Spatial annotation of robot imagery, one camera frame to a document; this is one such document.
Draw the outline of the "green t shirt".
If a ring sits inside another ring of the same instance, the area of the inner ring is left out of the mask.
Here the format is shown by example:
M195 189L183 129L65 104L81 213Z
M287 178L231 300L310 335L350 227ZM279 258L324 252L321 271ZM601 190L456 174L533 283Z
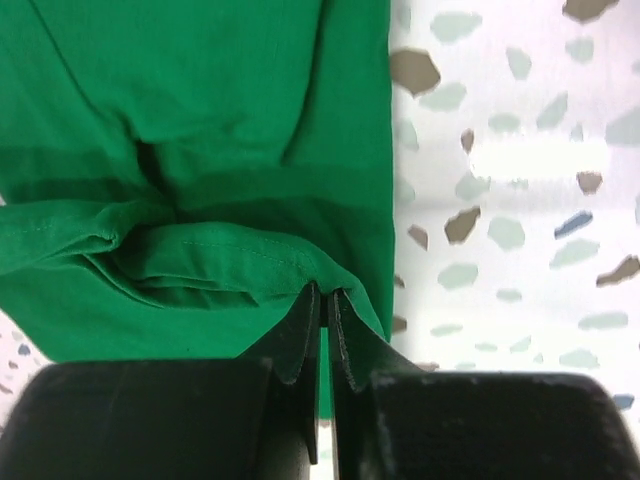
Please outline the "green t shirt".
M389 338L386 1L5 1L1 309L55 362L235 356L300 290Z

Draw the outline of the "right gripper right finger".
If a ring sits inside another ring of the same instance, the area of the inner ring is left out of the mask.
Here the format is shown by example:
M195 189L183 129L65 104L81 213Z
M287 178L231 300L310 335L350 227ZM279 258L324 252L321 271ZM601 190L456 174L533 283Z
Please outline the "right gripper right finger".
M339 479L426 479L426 374L356 313L328 300L335 471Z

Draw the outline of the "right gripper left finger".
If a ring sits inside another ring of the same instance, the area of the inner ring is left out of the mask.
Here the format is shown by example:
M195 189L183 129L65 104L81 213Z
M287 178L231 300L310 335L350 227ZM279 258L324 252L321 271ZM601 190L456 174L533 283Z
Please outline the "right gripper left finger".
M241 357L271 364L258 435L258 479L308 479L318 461L320 303L315 283Z

